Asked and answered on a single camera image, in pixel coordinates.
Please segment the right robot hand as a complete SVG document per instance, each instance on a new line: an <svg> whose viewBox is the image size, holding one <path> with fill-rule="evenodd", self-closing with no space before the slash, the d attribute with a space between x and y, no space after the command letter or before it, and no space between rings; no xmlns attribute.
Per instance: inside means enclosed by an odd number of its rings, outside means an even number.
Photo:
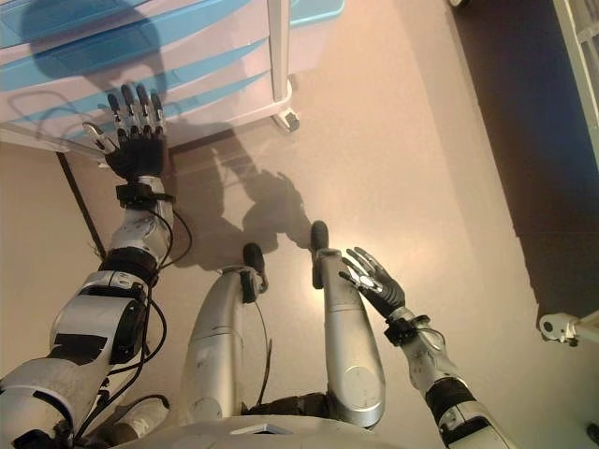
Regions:
<svg viewBox="0 0 599 449"><path fill-rule="evenodd" d="M348 271L339 271L338 275L356 288L383 318L389 320L405 306L401 286L370 253L360 247L347 249L342 262Z"/></svg>

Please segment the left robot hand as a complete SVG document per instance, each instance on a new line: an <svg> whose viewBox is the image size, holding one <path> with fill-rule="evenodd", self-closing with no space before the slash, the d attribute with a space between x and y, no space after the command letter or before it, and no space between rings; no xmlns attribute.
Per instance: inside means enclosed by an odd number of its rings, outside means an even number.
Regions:
<svg viewBox="0 0 599 449"><path fill-rule="evenodd" d="M97 124L83 130L104 155L112 171L126 181L159 177L167 150L165 112L159 95L143 84L124 84L107 95L116 134L112 138Z"/></svg>

